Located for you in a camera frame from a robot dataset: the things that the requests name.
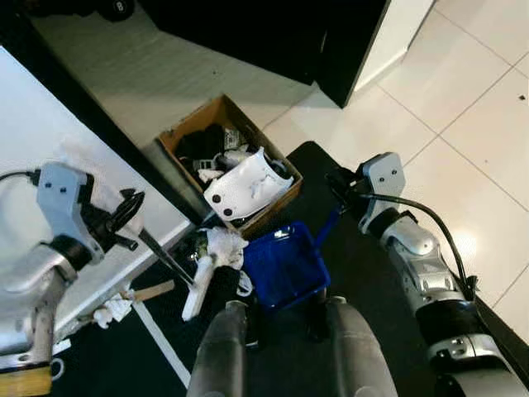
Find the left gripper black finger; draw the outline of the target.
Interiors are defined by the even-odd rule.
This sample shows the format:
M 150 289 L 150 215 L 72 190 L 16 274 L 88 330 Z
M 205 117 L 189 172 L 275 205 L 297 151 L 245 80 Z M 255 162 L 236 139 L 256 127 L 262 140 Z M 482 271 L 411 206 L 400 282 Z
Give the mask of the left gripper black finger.
M 122 201 L 114 209 L 114 219 L 132 220 L 142 208 L 146 198 L 144 190 L 122 189 Z
M 116 208 L 112 212 L 112 231 L 114 234 L 136 237 L 143 230 L 139 208 Z

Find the white brush with dark handle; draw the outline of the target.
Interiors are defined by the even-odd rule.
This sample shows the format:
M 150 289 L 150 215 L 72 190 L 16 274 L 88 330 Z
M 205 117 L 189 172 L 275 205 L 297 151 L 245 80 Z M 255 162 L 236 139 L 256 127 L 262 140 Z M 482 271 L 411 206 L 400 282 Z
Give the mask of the white brush with dark handle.
M 215 254 L 208 252 L 207 229 L 198 228 L 193 232 L 188 243 L 190 260 L 195 262 L 195 275 L 191 276 L 152 236 L 146 228 L 140 231 L 137 237 L 147 245 L 147 248 L 155 254 L 156 260 L 161 262 L 171 275 L 177 276 L 188 286 L 188 298 L 183 306 L 181 318 L 183 321 L 192 320 L 198 313 L 207 298 L 209 283 L 212 281 L 215 269 L 217 268 L 217 258 Z

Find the blue long-handled dustpan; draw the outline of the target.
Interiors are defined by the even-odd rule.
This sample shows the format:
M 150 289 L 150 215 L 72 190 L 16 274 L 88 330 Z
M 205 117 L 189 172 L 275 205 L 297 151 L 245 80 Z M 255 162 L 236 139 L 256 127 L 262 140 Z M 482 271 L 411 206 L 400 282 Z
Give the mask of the blue long-handled dustpan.
M 331 284 L 321 248 L 340 216 L 341 209 L 333 208 L 316 236 L 305 223 L 292 222 L 249 242 L 243 249 L 242 271 L 252 281 L 257 302 L 265 313 L 301 303 Z

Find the black floor mat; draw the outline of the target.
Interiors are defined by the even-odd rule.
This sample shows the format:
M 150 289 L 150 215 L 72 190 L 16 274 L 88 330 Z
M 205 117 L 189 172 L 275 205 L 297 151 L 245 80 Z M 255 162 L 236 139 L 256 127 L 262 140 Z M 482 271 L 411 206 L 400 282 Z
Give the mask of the black floor mat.
M 309 142 L 296 149 L 294 162 L 302 166 L 307 188 L 252 241 L 292 222 L 305 223 L 316 236 L 329 212 L 339 207 L 325 179 L 330 156 Z M 276 313 L 265 313 L 255 292 L 249 298 L 237 296 L 237 271 L 222 269 L 222 277 L 209 285 L 204 313 L 190 323 L 190 337 L 182 339 L 190 354 L 180 360 L 190 373 L 212 318 L 227 302 L 239 301 L 248 306 L 243 397 L 339 397 L 324 305 L 330 296 L 343 296 L 373 329 L 399 397 L 437 397 L 426 341 L 384 246 L 360 230 L 355 212 L 341 212 L 321 253 L 329 286 Z M 188 396 L 136 313 L 129 324 L 109 332 L 84 330 L 61 360 L 63 375 L 53 381 L 50 397 Z

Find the white paper towel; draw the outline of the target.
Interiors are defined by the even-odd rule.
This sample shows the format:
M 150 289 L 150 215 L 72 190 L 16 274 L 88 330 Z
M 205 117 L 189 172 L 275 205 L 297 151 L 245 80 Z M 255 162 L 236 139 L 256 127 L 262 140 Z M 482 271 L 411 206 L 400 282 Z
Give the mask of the white paper towel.
M 103 209 L 114 209 L 125 195 L 122 190 L 139 192 L 135 180 L 128 179 L 128 166 L 105 144 L 69 137 L 58 147 L 61 162 L 91 175 L 91 204 Z

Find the short wooden stick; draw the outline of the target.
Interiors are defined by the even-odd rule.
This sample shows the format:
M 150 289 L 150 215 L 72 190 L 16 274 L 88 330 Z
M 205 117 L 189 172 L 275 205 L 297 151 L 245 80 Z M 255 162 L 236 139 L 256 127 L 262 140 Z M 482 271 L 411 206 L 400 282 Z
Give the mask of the short wooden stick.
M 174 287 L 175 283 L 173 280 L 166 280 L 155 286 L 132 290 L 129 292 L 128 298 L 131 299 L 132 302 L 142 303 L 149 301 L 149 299 L 158 298 L 158 296 L 163 294 L 168 294 L 170 291 L 174 290 Z

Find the small white rag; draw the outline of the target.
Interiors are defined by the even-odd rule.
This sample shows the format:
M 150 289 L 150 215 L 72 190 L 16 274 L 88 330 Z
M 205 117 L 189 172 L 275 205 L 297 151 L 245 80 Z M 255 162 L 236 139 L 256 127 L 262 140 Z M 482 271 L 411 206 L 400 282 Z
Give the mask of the small white rag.
M 134 303 L 132 299 L 126 299 L 122 294 L 113 295 L 93 311 L 92 321 L 99 328 L 108 329 L 110 323 L 120 322 L 131 313 Z

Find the black bundled parts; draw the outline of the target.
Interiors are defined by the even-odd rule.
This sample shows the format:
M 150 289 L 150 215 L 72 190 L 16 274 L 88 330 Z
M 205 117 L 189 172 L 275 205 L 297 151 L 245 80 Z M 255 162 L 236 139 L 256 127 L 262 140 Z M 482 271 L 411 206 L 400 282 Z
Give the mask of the black bundled parts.
M 223 125 L 213 122 L 207 128 L 183 136 L 175 147 L 174 154 L 177 156 L 178 162 L 190 173 L 190 171 L 195 170 L 193 162 L 212 161 L 216 155 L 225 150 L 226 129 L 223 128 Z

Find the brown cardboard box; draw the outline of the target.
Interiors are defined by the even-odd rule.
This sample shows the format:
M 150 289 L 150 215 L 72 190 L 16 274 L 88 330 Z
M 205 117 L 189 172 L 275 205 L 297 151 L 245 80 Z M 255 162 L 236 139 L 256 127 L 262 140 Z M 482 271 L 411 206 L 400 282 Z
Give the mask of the brown cardboard box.
M 224 151 L 216 155 L 212 161 L 193 162 L 194 171 L 186 170 L 178 162 L 177 156 L 174 154 L 175 147 L 183 136 L 187 136 L 196 130 L 207 128 L 213 122 L 223 125 L 224 132 L 226 132 L 226 135 L 224 135 Z M 174 164 L 178 173 L 195 190 L 197 202 L 207 205 L 208 211 L 218 218 L 217 213 L 209 207 L 207 200 L 204 199 L 204 190 L 207 189 L 212 179 L 218 178 L 219 175 L 226 173 L 230 169 L 234 169 L 247 156 L 257 152 L 257 149 L 265 148 L 269 158 L 273 159 L 274 167 L 277 170 L 287 170 L 288 173 L 294 175 L 295 182 L 292 188 L 281 196 L 279 200 L 276 200 L 267 208 L 261 209 L 254 216 L 237 219 L 234 222 L 223 222 L 219 218 L 224 227 L 230 228 L 243 237 L 253 237 L 264 233 L 268 224 L 279 215 L 281 209 L 286 208 L 301 193 L 303 184 L 301 171 L 296 170 L 291 161 L 288 161 L 286 156 L 281 154 L 279 148 L 226 95 L 217 96 L 212 101 L 204 103 L 203 106 L 183 118 L 177 125 L 158 135 L 156 143 L 163 149 L 167 160 Z

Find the white table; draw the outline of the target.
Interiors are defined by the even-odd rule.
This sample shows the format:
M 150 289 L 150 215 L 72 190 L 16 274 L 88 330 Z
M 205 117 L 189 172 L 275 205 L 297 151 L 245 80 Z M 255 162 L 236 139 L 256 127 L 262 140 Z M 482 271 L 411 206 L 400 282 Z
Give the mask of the white table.
M 0 175 L 60 161 L 58 147 L 69 137 L 105 144 L 0 46 Z M 135 180 L 146 193 L 139 212 L 146 230 L 161 245 L 171 245 L 190 228 L 190 221 L 125 163 L 128 179 Z M 51 237 L 34 186 L 24 177 L 0 181 L 0 269 L 15 264 L 32 246 Z M 75 332 L 89 320 L 92 310 L 116 295 L 153 260 L 154 254 L 146 246 L 136 251 L 114 248 L 102 262 L 84 268 L 58 306 L 56 337 Z

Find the white tape line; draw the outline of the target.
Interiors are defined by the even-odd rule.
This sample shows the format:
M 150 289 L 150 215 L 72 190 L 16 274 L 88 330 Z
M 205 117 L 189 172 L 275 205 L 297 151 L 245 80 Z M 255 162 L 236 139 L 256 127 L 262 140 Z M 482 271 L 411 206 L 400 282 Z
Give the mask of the white tape line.
M 177 352 L 174 350 L 173 345 L 164 336 L 163 330 L 159 328 L 158 324 L 152 315 L 149 313 L 149 309 L 142 302 L 135 302 L 132 304 L 132 309 L 136 311 L 137 317 L 141 319 L 147 332 L 150 333 L 152 339 L 154 339 L 156 346 L 162 352 L 165 360 L 169 363 L 171 370 L 177 375 L 182 386 L 185 389 L 184 393 L 188 393 L 188 387 L 190 382 L 190 371 L 184 363 L 180 360 Z

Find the grey robot leg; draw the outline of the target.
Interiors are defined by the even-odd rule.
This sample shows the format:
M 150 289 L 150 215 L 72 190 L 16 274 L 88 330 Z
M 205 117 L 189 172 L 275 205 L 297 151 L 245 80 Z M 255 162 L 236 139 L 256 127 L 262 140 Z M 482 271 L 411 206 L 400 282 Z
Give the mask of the grey robot leg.
M 325 302 L 340 397 L 399 397 L 373 329 L 343 296 Z
M 245 396 L 246 308 L 230 301 L 212 318 L 197 350 L 188 397 Z

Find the grey right robot leg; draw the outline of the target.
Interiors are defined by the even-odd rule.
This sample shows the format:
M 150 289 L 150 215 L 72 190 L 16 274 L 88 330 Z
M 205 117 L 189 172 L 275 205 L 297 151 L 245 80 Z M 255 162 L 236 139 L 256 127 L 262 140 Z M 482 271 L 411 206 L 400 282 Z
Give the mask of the grey right robot leg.
M 340 397 L 399 397 L 373 329 L 343 296 L 325 302 Z

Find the black cabinet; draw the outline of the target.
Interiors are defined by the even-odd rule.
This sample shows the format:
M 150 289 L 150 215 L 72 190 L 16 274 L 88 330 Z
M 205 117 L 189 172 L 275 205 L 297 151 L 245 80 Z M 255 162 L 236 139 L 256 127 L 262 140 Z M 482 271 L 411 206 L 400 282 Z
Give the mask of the black cabinet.
M 302 84 L 344 108 L 390 0 L 137 0 L 162 31 Z

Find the black caster wheel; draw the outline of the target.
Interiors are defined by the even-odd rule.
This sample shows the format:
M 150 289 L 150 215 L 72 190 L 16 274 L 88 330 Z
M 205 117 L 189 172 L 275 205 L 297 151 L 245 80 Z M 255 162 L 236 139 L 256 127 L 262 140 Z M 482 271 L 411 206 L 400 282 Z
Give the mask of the black caster wheel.
M 124 22 L 136 10 L 135 0 L 93 0 L 96 12 L 107 22 Z

